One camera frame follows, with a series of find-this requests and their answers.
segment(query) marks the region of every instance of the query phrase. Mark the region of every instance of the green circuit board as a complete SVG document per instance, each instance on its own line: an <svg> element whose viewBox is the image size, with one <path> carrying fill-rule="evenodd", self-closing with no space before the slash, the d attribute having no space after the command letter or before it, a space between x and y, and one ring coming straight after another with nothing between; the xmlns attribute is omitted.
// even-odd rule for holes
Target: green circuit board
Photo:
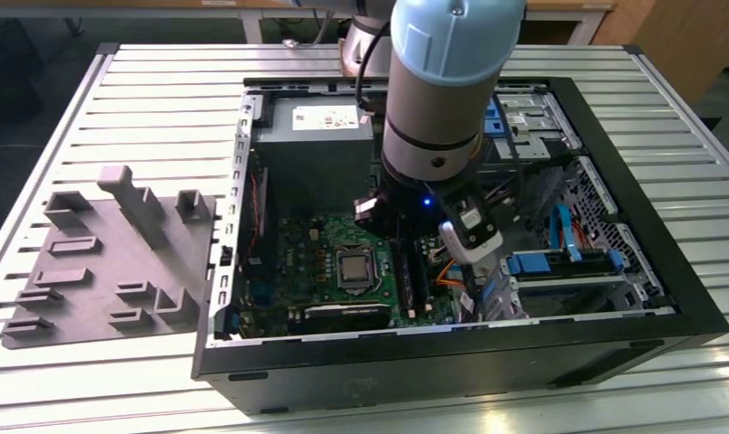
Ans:
<svg viewBox="0 0 729 434"><path fill-rule="evenodd" d="M388 243L361 230L348 214L305 219L280 219L276 242L276 272L271 282L271 306L275 309L308 304L379 303L391 307L389 328L448 324L452 321L449 296L432 297L432 310L408 317L399 307L396 279ZM372 285L360 294L339 287L340 251L368 252ZM275 316L269 322L280 322ZM280 335L276 326L267 335Z"/></svg>

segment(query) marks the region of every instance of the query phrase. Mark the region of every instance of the slotted aluminum surface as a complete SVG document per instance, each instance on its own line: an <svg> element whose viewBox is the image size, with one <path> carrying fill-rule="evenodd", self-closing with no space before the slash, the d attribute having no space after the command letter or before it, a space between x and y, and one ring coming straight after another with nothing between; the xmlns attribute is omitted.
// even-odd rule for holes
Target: slotted aluminum surface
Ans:
<svg viewBox="0 0 729 434"><path fill-rule="evenodd" d="M98 167L128 164L156 195L194 188L221 197L243 78L337 71L336 46L122 45L96 56L0 233L0 331L44 240L50 192L101 199ZM519 47L503 75L574 78L729 319L729 159L646 58L618 47ZM729 431L729 335L564 392L256 418L189 380L193 341L185 334L17 351L0 345L0 429Z"/></svg>

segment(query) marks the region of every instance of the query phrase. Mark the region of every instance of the table leg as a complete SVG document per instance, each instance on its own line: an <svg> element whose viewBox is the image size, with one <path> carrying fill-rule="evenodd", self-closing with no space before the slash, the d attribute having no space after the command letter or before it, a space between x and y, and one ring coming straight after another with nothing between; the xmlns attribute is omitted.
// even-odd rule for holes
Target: table leg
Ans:
<svg viewBox="0 0 729 434"><path fill-rule="evenodd" d="M572 29L568 45L588 45L592 42L592 37L595 36L596 28L600 26L600 21L603 21L604 14L604 11L584 12L582 21Z"/></svg>
<svg viewBox="0 0 729 434"><path fill-rule="evenodd" d="M259 11L243 11L241 25L244 26L245 43L263 43L263 33L259 29Z"/></svg>

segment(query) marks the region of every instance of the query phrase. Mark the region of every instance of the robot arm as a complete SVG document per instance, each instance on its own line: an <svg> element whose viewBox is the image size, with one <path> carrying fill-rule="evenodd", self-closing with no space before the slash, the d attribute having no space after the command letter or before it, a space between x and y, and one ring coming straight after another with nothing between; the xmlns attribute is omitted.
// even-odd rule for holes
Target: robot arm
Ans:
<svg viewBox="0 0 729 434"><path fill-rule="evenodd" d="M453 259L472 263L500 243L469 161L524 0L289 1L377 19L389 13L381 185L357 201L356 222L383 237L439 227Z"/></svg>

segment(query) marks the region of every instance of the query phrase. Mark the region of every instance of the motherboard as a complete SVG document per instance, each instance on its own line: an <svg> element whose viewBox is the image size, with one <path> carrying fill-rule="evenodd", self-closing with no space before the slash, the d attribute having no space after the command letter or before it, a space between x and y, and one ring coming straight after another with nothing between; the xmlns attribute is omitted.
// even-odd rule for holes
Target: motherboard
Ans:
<svg viewBox="0 0 729 434"><path fill-rule="evenodd" d="M439 243L435 238L417 241L427 267ZM251 336L452 322L444 286L433 288L423 309L404 309L392 247L355 225L351 214L280 219L275 245L275 272L248 282L255 307L241 315L252 323Z"/></svg>

